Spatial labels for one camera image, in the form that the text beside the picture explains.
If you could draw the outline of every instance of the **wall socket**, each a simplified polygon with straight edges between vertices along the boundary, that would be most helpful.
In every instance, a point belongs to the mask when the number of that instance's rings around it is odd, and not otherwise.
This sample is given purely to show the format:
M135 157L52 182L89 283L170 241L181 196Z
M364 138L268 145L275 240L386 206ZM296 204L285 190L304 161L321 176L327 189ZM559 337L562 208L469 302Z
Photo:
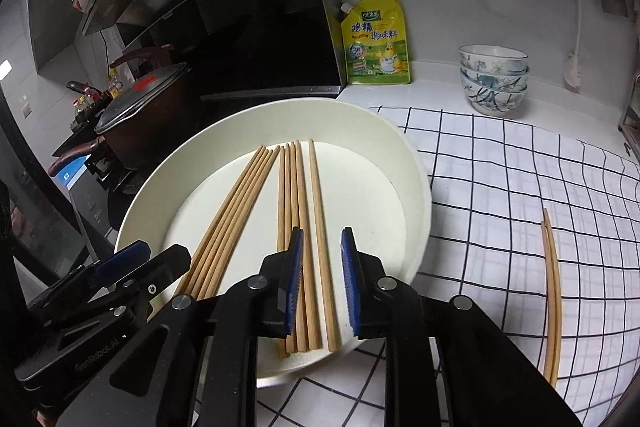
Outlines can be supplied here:
M27 102L26 96L23 96L22 99L24 100L24 105L22 106L22 115L23 117L27 118L31 114L31 105L29 105L29 102Z

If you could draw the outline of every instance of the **power cord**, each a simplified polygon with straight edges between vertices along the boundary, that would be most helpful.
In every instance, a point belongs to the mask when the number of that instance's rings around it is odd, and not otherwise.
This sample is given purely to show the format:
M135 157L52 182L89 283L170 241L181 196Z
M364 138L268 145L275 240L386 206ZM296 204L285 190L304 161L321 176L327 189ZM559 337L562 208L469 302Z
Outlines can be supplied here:
M109 51L107 49L107 41L102 34L102 30L100 30L100 36L102 37L102 42L104 42L104 57L107 59L107 74L109 74Z

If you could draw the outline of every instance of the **black grid lines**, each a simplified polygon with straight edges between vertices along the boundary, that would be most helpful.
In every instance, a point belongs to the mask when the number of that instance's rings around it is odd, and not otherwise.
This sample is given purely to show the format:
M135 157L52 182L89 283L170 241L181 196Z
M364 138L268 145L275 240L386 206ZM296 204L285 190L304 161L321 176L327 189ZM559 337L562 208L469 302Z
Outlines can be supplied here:
M598 425L640 364L638 167L530 124L418 107L371 109L404 132L430 178L431 237L414 287L441 300L469 295L540 371L540 221L548 208L563 305L556 390L584 425ZM367 341L295 384L258 390L257 424L382 427L384 372L383 341ZM436 377L442 396L438 370ZM448 425L445 408L440 414Z

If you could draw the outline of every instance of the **wooden chopstick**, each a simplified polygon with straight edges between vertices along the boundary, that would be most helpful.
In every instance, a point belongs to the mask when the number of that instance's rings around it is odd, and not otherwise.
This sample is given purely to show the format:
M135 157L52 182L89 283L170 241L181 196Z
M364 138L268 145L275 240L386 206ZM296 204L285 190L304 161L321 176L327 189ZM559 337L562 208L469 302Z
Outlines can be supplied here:
M222 202L222 204L220 205L220 208L218 209L218 212L216 213L215 217L211 221L211 224L209 225L207 232L204 233L198 247L196 248L196 251L193 253L193 258L191 259L191 267L189 271L182 276L182 279L180 279L180 283L178 284L178 287L175 289L174 296L180 293L184 293L184 291L186 290L187 285L189 284L189 281L193 277L193 273L196 271L198 263L200 262L207 248L207 243L209 242L209 239L211 238L212 234L215 232L217 226L220 223L220 220L222 219L223 215L225 214L229 206L229 203L231 202L234 195L238 191L238 187L246 179L247 174L251 170L252 166L256 163L258 156L260 155L263 149L264 149L263 145L260 145L260 147L258 147L258 149L254 153L252 158L249 160L249 162L247 163L242 173L238 176L236 183L234 183L234 186L231 187L231 190L226 195L225 200Z
M320 349L322 347L322 335L318 322L316 278L314 277L314 263L311 253L311 230L309 227L308 203L306 201L305 166L302 159L302 146L298 140L294 143L296 177L298 179L298 212L300 214L300 229L303 230L302 279L305 292L306 333L308 334L309 349Z
M331 277L329 250L326 244L326 230L324 226L324 210L322 208L322 194L320 191L320 174L318 158L313 140L309 140L309 159L311 163L311 189L314 197L314 217L316 219L316 241L318 242L318 259L320 262L320 283L322 287L322 304L324 307L324 323L329 351L337 351L342 346L340 330L337 326L335 312L334 284Z
M300 226L300 210L298 208L298 168L296 166L296 146L289 143L290 151L290 171L291 171L291 228ZM298 305L296 307L296 342L298 352L304 353L309 350L308 337L306 332L306 304L305 304L305 280L300 279L300 289L298 290Z
M551 386L558 382L560 349L562 343L562 296L558 252L551 221L546 208L543 209L542 242L545 248L546 293L548 300L548 328L543 375Z
M203 287L206 288L206 284L210 279L210 273L212 269L215 268L212 267L212 264L216 262L216 256L218 253L218 248L220 247L220 243L224 239L242 200L248 194L250 188L258 178L260 170L268 162L269 155L270 151L268 149L263 149L260 152L258 161L253 165L245 182L241 184L241 187L239 187L239 190L234 195L232 203L229 206L228 211L222 218L220 226L216 229L214 234L209 239L206 247L206 252L201 259L202 266L200 266L200 263L198 263L199 269L196 269L196 273L194 274L195 277L191 279L189 285L187 286L187 293L189 293L194 299L198 298L198 295L200 295Z
M284 246L284 172L285 172L285 161L287 158L286 150L280 154L280 174L278 176L278 231L277 231L277 240L276 240L276 249L281 252L285 250ZM278 356L281 359L289 356L287 353L287 346L285 339L280 339L278 341Z
M289 245L291 239L291 149L287 143L284 146L284 242ZM295 353L298 350L296 342L296 325L286 338L287 353Z
M276 248L279 252L284 251L284 171L286 152L280 155L280 174L278 175L278 235Z
M224 275L224 271L226 269L226 264L231 257L231 253L238 242L238 238L242 233L242 228L246 223L247 217L249 217L249 212L254 206L255 200L258 198L258 194L264 185L265 179L267 179L267 175L271 171L271 167L275 159L280 152L280 146L278 145L275 150L271 151L268 156L268 160L265 163L264 167L260 171L260 175L256 180L254 180L251 190L247 192L242 198L241 210L239 214L234 216L233 222L229 230L225 233L225 240L223 242L223 250L222 253L218 255L218 263L216 264L216 268L213 271L212 277L210 278L210 282L207 287L202 288L200 290L200 295L203 295L202 298L210 298L218 293L218 289L220 288L220 282L222 281L222 276Z

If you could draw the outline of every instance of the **floral bowl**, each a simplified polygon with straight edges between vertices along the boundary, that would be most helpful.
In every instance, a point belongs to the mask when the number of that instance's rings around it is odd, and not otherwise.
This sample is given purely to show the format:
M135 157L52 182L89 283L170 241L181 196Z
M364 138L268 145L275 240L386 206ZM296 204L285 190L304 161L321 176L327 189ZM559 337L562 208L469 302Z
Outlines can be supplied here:
M504 74L507 76L526 73L529 55L502 46L462 46L460 64L479 73Z
M469 80L472 80L476 84L481 84L484 87L509 92L520 92L523 89L527 89L527 76L529 76L529 71L527 70L523 74L507 76L505 74L478 73L477 71L460 66L460 75L466 76Z
M513 92L478 84L466 74L461 73L462 87L465 89L466 97L471 102L475 110L488 116L503 116L505 113L515 109L520 105L527 89Z

